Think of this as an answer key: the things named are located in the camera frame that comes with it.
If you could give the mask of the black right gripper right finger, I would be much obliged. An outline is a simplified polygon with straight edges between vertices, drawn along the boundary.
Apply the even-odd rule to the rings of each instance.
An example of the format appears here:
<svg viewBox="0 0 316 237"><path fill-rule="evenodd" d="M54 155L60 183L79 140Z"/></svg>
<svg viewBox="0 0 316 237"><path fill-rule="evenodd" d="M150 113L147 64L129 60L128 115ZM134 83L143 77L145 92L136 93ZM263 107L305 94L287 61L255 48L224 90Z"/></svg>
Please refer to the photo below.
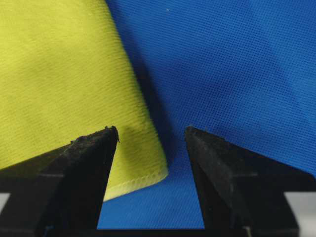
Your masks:
<svg viewBox="0 0 316 237"><path fill-rule="evenodd" d="M313 237L316 179L189 126L186 148L205 229L217 237Z"/></svg>

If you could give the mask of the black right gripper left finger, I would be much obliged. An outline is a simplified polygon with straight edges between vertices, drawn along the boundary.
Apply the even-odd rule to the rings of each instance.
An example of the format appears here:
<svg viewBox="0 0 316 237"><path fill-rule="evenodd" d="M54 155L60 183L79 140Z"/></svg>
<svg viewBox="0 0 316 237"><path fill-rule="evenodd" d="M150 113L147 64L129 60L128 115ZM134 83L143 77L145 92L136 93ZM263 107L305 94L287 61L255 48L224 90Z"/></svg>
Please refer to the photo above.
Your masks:
<svg viewBox="0 0 316 237"><path fill-rule="evenodd" d="M0 234L50 237L95 231L114 154L116 127L0 171Z"/></svg>

